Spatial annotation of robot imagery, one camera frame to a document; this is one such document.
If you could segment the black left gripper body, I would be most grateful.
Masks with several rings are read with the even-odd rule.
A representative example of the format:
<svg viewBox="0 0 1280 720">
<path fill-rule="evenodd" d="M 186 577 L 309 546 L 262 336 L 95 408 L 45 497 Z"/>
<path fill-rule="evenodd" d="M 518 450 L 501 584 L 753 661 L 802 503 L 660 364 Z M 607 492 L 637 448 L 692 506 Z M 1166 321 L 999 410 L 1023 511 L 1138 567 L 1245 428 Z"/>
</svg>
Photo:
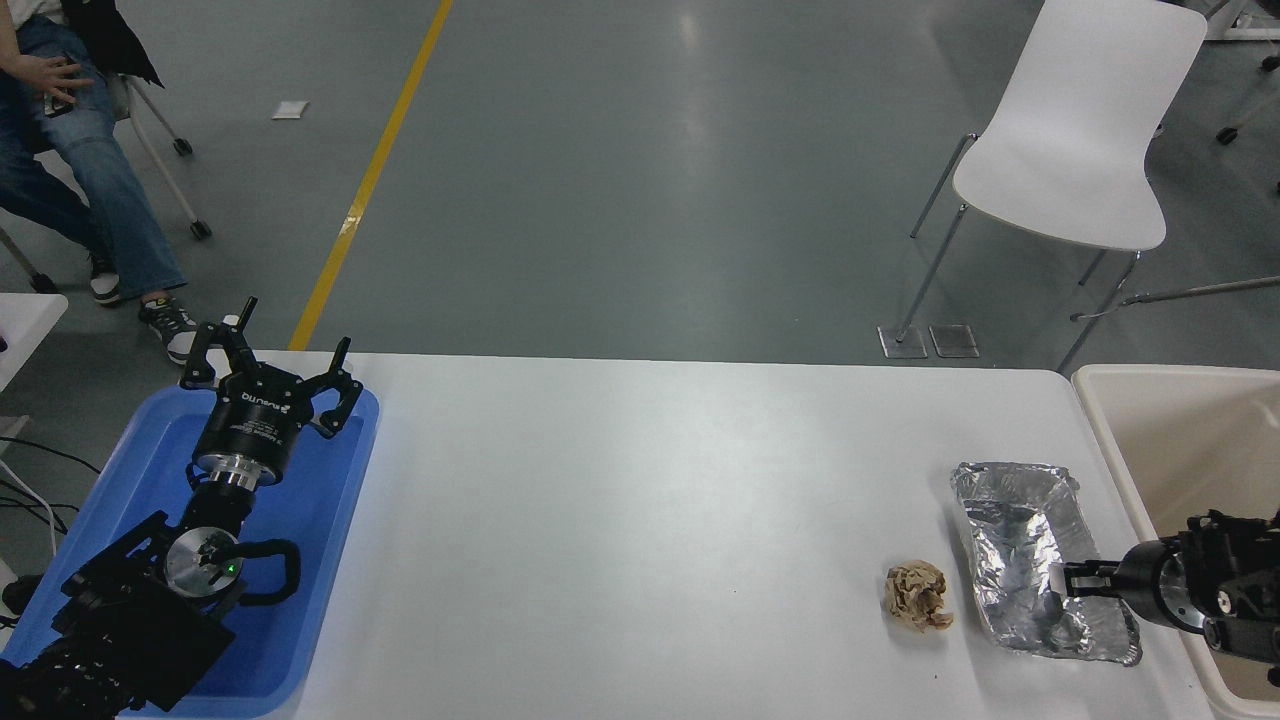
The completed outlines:
<svg viewBox="0 0 1280 720">
<path fill-rule="evenodd" d="M 241 456 L 262 468 L 285 468 L 302 425 L 314 416 L 315 388 L 276 366 L 251 366 L 221 379 L 192 460 Z"/>
</svg>

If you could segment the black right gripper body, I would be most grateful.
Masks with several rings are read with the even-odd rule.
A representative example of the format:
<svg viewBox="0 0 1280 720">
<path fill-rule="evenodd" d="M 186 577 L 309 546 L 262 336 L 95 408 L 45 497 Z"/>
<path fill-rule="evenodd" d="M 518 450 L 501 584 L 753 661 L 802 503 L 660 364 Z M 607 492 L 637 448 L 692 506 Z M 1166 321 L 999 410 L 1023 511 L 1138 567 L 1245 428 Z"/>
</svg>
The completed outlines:
<svg viewBox="0 0 1280 720">
<path fill-rule="evenodd" d="M 1170 544 L 1148 541 L 1130 548 L 1115 571 L 1115 591 L 1148 623 L 1201 633 L 1201 611 L 1190 601 L 1181 555 Z"/>
</svg>

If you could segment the person's hand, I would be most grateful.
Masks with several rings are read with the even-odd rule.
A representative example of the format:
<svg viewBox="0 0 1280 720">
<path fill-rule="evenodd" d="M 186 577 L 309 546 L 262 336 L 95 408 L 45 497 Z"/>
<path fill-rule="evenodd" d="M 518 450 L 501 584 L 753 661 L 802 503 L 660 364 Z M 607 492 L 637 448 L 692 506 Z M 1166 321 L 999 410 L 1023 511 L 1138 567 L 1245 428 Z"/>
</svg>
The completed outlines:
<svg viewBox="0 0 1280 720">
<path fill-rule="evenodd" d="M 29 88 L 33 99 L 46 96 L 74 105 L 74 91 L 88 88 L 93 81 L 81 74 L 81 67 L 64 56 L 19 55 L 12 60 L 6 72 Z"/>
</svg>

